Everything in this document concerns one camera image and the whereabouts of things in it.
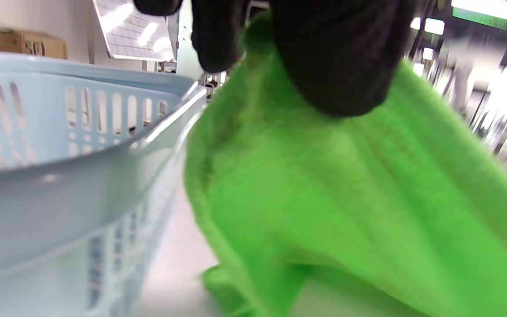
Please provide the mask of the person's left hand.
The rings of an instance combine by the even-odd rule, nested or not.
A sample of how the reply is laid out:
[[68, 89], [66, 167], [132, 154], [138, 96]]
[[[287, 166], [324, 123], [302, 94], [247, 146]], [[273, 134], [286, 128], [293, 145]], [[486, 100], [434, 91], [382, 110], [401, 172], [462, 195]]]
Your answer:
[[[247, 0], [194, 0], [191, 41], [209, 73], [241, 58]], [[333, 117], [382, 104], [396, 73], [416, 0], [270, 0], [276, 48], [301, 95]]]

